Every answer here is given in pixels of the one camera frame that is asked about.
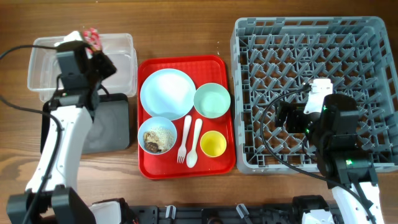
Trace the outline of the red snack wrapper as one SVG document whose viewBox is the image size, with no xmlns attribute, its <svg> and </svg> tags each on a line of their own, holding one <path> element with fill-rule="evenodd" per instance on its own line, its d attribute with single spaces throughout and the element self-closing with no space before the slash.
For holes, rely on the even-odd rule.
<svg viewBox="0 0 398 224">
<path fill-rule="evenodd" d="M 100 34 L 97 29 L 91 27 L 88 30 L 84 30 L 83 39 L 91 45 L 92 50 L 102 50 Z"/>
</svg>

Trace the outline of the white plastic spoon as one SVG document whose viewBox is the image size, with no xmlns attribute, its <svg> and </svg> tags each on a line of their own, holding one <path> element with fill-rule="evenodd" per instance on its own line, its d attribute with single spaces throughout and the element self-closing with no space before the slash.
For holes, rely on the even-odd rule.
<svg viewBox="0 0 398 224">
<path fill-rule="evenodd" d="M 193 133 L 192 149 L 187 154 L 187 159 L 186 159 L 188 168 L 193 168 L 197 163 L 198 160 L 197 144 L 198 144 L 198 139 L 200 137 L 200 131 L 202 126 L 203 126 L 203 120 L 200 118 L 196 119 L 194 126 L 194 133 Z"/>
</svg>

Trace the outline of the white plastic fork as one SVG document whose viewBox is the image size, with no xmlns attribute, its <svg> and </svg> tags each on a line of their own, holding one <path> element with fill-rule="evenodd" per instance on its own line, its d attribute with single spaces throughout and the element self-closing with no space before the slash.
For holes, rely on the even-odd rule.
<svg viewBox="0 0 398 224">
<path fill-rule="evenodd" d="M 178 149 L 178 154 L 177 154 L 177 163 L 178 164 L 182 164 L 185 160 L 185 156 L 187 153 L 186 142 L 187 142 L 188 133 L 190 130 L 191 123 L 192 123 L 192 117 L 190 115 L 186 115 L 186 117 L 184 118 L 184 124 L 183 124 L 182 143 Z"/>
</svg>

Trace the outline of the mint green bowl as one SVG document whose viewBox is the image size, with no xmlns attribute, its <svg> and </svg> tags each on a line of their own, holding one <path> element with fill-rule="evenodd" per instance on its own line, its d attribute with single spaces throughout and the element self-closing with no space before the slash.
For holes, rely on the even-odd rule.
<svg viewBox="0 0 398 224">
<path fill-rule="evenodd" d="M 193 102 L 200 115 L 215 119 L 223 116 L 229 110 L 231 97 L 223 85 L 206 83 L 196 90 Z"/>
</svg>

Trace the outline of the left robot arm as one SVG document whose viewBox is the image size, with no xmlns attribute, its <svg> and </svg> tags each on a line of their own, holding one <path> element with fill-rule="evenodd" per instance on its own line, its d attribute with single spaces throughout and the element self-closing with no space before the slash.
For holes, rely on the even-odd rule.
<svg viewBox="0 0 398 224">
<path fill-rule="evenodd" d="M 87 206 L 75 185 L 83 145 L 99 104 L 101 82 L 116 67 L 100 50 L 58 50 L 64 85 L 50 100 L 50 127 L 39 164 L 23 194 L 10 196 L 11 223 L 129 223 L 134 217 L 122 198 Z"/>
</svg>

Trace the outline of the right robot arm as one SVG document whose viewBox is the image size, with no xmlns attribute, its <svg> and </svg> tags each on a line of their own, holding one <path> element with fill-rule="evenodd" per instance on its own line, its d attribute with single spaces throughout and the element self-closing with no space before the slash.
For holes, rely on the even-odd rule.
<svg viewBox="0 0 398 224">
<path fill-rule="evenodd" d="M 357 143 L 359 111 L 346 95 L 324 97 L 316 112 L 303 103 L 276 104 L 275 125 L 304 133 L 315 146 L 317 167 L 328 180 L 345 223 L 383 223 L 378 178 L 370 155 Z"/>
</svg>

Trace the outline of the yellow plastic cup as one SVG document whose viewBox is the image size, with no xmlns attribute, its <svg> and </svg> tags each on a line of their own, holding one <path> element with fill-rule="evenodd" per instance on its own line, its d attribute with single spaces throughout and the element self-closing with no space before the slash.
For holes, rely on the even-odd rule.
<svg viewBox="0 0 398 224">
<path fill-rule="evenodd" d="M 220 132 L 207 131 L 200 139 L 200 147 L 206 156 L 219 157 L 225 152 L 227 141 Z"/>
</svg>

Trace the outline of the rice and food scraps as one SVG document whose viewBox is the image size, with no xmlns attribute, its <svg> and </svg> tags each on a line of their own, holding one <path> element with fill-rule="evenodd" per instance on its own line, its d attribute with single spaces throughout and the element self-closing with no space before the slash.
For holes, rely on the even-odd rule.
<svg viewBox="0 0 398 224">
<path fill-rule="evenodd" d="M 143 135 L 145 150 L 160 154 L 170 150 L 175 142 L 175 135 L 171 130 L 163 127 L 153 127 Z"/>
</svg>

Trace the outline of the small light blue bowl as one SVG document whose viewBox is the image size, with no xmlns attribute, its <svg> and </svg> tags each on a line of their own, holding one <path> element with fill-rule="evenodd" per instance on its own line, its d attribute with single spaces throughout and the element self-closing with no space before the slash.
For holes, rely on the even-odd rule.
<svg viewBox="0 0 398 224">
<path fill-rule="evenodd" d="M 173 124 L 173 122 L 171 122 L 169 119 L 164 118 L 164 117 L 153 117 L 153 118 L 149 118 L 145 122 L 143 122 L 141 124 L 139 130 L 138 130 L 137 140 L 139 142 L 140 147 L 145 152 L 147 152 L 149 154 L 152 154 L 152 155 L 156 155 L 156 156 L 157 155 L 161 155 L 161 154 L 165 154 L 166 152 L 160 153 L 160 154 L 154 154 L 154 153 L 151 153 L 151 152 L 145 150 L 145 148 L 144 148 L 143 135 L 144 135 L 144 133 L 146 131 L 149 131 L 153 127 L 163 127 L 163 128 L 171 130 L 171 132 L 173 132 L 173 134 L 175 135 L 174 145 L 175 145 L 176 140 L 177 140 L 177 129 L 176 129 L 175 125 Z"/>
</svg>

